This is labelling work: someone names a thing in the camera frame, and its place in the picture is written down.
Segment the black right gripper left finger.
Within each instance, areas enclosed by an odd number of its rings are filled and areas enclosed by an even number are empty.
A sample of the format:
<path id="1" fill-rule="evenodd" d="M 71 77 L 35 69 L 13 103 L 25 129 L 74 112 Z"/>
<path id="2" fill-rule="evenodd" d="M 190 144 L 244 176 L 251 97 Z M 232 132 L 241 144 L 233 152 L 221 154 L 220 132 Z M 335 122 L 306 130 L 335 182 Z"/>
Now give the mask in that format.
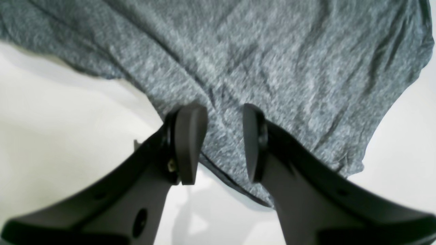
<path id="1" fill-rule="evenodd" d="M 54 205 L 8 220 L 7 245 L 152 245 L 170 188 L 193 185 L 206 136 L 201 104 L 174 108 L 120 166 Z"/>

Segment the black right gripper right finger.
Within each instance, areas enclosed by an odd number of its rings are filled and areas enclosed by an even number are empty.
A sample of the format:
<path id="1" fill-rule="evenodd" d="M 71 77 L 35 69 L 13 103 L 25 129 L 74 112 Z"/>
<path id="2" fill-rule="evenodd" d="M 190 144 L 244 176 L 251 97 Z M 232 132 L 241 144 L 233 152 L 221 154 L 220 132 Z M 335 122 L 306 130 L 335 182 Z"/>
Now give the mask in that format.
<path id="1" fill-rule="evenodd" d="M 244 104 L 249 180 L 271 195 L 287 245 L 431 245 L 435 215 L 404 207 L 325 166 L 287 131 Z"/>

